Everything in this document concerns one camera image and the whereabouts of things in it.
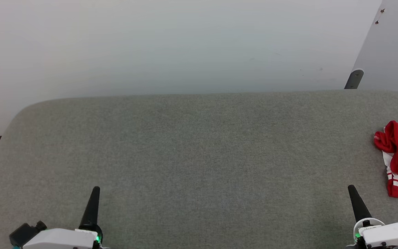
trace gray table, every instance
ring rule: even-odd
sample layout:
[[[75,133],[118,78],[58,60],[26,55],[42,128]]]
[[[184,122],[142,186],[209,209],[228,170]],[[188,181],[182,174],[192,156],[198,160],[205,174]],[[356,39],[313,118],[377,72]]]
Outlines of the gray table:
[[[0,248],[24,222],[79,225],[101,187],[104,245],[344,248],[354,184],[398,222],[373,135],[398,93],[77,98],[27,107],[0,142]]]

